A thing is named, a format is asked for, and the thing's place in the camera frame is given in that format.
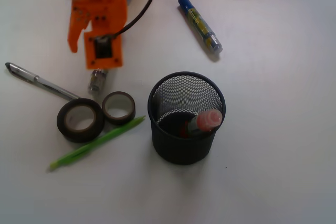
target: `orange plastic part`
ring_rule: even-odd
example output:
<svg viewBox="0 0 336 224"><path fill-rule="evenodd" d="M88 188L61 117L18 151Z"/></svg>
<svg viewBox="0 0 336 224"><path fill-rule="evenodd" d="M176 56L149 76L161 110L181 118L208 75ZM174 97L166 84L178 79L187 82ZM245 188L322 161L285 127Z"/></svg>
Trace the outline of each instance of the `orange plastic part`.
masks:
<svg viewBox="0 0 336 224"><path fill-rule="evenodd" d="M84 33L88 69L109 69L122 66L121 37L111 40L112 57L97 58L95 37L112 35L127 21L127 0L72 0L68 42L72 52L77 52L77 41L89 22L92 31Z"/></svg>

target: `green plastic stick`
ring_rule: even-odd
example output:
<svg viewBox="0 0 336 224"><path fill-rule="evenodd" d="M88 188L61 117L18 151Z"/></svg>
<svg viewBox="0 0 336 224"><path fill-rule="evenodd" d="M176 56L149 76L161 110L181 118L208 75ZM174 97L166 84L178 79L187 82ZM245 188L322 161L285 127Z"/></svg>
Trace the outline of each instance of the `green plastic stick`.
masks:
<svg viewBox="0 0 336 224"><path fill-rule="evenodd" d="M75 162L75 161L79 160L80 158L84 157L91 150L93 150L93 149L97 148L98 146L106 143L107 141L111 140L112 138L114 138L116 136L119 136L120 134L136 127L137 125L142 123L142 121L144 119L145 119L145 116L135 118L131 122L129 122L129 123L127 123L127 124L125 124L121 127L115 128L114 130L108 132L104 136L101 136L101 137L97 138L93 142L91 142L87 145L84 145L81 148L78 148L77 150L62 156L61 158L59 158L58 160L56 160L55 162L50 164L49 171L53 171L60 166L72 164L73 162Z"/></svg>

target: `roll of tape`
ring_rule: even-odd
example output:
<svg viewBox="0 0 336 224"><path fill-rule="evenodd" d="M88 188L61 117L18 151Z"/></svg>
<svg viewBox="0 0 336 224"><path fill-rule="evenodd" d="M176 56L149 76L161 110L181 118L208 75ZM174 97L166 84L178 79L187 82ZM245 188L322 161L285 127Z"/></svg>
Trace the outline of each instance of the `roll of tape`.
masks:
<svg viewBox="0 0 336 224"><path fill-rule="evenodd" d="M102 104L106 119L115 125L122 125L135 117L135 102L133 97L125 92L113 92L105 97Z"/></svg>
<svg viewBox="0 0 336 224"><path fill-rule="evenodd" d="M57 115L59 131L74 143L95 139L104 128L104 114L93 100L79 98L65 104Z"/></svg>

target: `pencil cup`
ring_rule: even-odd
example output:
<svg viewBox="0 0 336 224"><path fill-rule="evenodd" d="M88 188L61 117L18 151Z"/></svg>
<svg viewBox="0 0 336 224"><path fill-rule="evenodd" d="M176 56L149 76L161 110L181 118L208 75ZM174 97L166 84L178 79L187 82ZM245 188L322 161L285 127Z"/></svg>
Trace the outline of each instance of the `pencil cup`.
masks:
<svg viewBox="0 0 336 224"><path fill-rule="evenodd" d="M193 164L210 151L218 126L210 132L190 138L181 137L186 122L202 111L221 111L223 123L225 100L219 88L198 73L177 72L160 80L148 99L152 141L165 160L180 165Z"/></svg>

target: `pink cap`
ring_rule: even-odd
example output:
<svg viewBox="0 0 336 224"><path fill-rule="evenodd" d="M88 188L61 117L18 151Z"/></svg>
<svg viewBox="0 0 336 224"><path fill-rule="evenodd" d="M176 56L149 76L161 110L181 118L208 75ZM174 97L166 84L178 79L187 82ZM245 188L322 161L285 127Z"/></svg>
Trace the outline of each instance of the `pink cap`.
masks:
<svg viewBox="0 0 336 224"><path fill-rule="evenodd" d="M219 110L206 110L197 116L197 127L201 131L210 131L222 122L222 114Z"/></svg>

